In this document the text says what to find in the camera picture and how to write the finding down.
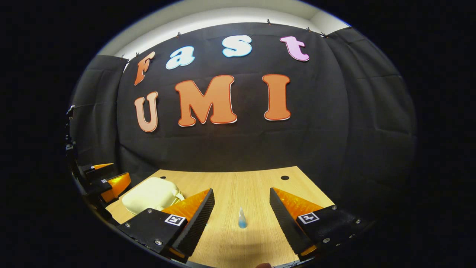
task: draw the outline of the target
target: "pink letter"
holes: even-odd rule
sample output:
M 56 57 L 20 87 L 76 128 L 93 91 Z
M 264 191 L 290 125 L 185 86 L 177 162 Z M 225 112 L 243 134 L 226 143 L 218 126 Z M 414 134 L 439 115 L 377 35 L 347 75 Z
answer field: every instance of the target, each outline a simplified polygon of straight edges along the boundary
M 288 52 L 291 57 L 295 58 L 298 61 L 307 62 L 309 60 L 309 55 L 301 53 L 299 47 L 305 47 L 303 42 L 296 40 L 294 36 L 287 36 L 279 39 L 281 42 L 286 43 Z

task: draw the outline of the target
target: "wooden table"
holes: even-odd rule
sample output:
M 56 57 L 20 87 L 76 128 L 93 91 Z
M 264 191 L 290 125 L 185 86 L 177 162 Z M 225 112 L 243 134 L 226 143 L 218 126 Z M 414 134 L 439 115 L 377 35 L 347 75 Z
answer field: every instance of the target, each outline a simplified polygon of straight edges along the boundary
M 158 170 L 185 198 L 212 188 L 215 207 L 189 261 L 212 267 L 254 268 L 269 262 L 282 265 L 298 259 L 269 205 L 269 189 L 276 187 L 319 206 L 334 203 L 297 167 L 246 172 L 182 172 Z M 238 227 L 240 207 L 248 227 Z M 107 207 L 120 224 L 133 215 L 118 201 Z

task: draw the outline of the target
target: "black fabric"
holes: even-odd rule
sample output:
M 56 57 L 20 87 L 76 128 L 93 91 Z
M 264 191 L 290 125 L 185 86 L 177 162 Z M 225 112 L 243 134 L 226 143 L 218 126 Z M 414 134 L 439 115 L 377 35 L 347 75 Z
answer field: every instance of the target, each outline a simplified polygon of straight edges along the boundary
M 71 137 L 77 143 L 78 164 L 116 163 L 118 84 L 127 60 L 97 55 L 74 89 Z
M 251 53 L 225 57 L 221 42 L 232 35 L 250 36 Z M 279 40 L 286 36 L 304 42 L 301 51 L 310 56 L 308 62 L 289 55 Z M 194 47 L 195 60 L 167 70 L 170 54 L 184 46 Z M 134 86 L 138 62 L 152 51 L 155 57 L 144 80 Z M 352 28 L 322 38 L 285 25 L 233 23 L 162 42 L 131 59 L 122 76 L 121 59 L 98 56 L 96 60 L 114 61 L 117 68 L 99 73 L 88 67 L 91 70 L 81 79 L 82 91 L 78 90 L 75 101 L 89 108 L 80 113 L 76 126 L 81 129 L 73 137 L 83 143 L 84 158 L 95 163 L 117 161 L 121 172 L 131 174 L 132 185 L 160 168 L 231 172 L 297 165 L 337 204 L 372 218 L 398 195 L 409 172 L 416 122 L 405 83 L 382 51 Z M 263 116 L 268 88 L 262 77 L 272 73 L 290 78 L 291 117 L 285 121 L 271 122 Z M 180 127 L 175 85 L 193 80 L 205 93 L 217 75 L 235 78 L 231 101 L 238 120 L 213 124 L 210 113 L 205 124 Z M 159 124 L 146 133 L 139 127 L 134 100 L 153 91 L 159 93 Z M 148 121 L 147 101 L 144 111 Z

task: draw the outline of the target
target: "light blue letter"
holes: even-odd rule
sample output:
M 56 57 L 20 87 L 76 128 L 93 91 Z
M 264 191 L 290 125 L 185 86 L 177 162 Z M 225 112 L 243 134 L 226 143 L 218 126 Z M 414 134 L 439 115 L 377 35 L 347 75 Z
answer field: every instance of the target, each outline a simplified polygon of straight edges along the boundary
M 225 57 L 243 57 L 251 52 L 251 38 L 247 35 L 228 36 L 221 44 L 226 47 L 223 50 Z
M 171 59 L 165 64 L 165 68 L 172 70 L 180 66 L 189 65 L 195 59 L 193 54 L 193 47 L 187 46 L 175 50 L 171 55 Z

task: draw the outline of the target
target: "orange letter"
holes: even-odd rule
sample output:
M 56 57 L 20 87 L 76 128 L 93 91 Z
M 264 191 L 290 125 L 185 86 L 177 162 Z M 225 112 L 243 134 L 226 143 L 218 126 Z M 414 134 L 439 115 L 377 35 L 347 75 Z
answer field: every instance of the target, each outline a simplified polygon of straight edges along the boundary
M 140 97 L 134 101 L 134 105 L 136 106 L 137 121 L 139 122 L 140 128 L 145 132 L 152 132 L 157 128 L 157 123 L 159 120 L 157 119 L 157 104 L 155 99 L 157 99 L 158 95 L 159 93 L 157 93 L 157 91 L 151 92 L 147 95 L 150 108 L 150 122 L 146 122 L 144 117 L 144 97 Z
M 286 85 L 289 77 L 282 74 L 267 74 L 263 81 L 268 85 L 268 110 L 265 118 L 270 121 L 286 120 L 291 117 L 291 112 L 286 107 Z
M 150 59 L 152 59 L 153 57 L 155 56 L 155 52 L 152 51 L 151 54 L 147 55 L 144 59 L 142 59 L 141 61 L 139 61 L 139 63 L 137 63 L 137 77 L 136 77 L 136 81 L 134 82 L 134 85 L 137 86 L 140 82 L 142 82 L 142 80 L 144 80 L 144 73 L 147 72 L 147 69 L 149 68 L 149 63 L 150 63 Z
M 175 86 L 175 90 L 180 95 L 180 120 L 179 126 L 195 125 L 195 118 L 192 117 L 190 109 L 204 124 L 208 118 L 208 113 L 213 105 L 213 114 L 210 121 L 214 124 L 229 124 L 237 120 L 236 114 L 231 108 L 231 84 L 235 78 L 231 75 L 215 76 L 208 85 L 205 95 L 198 89 L 192 80 L 183 81 Z

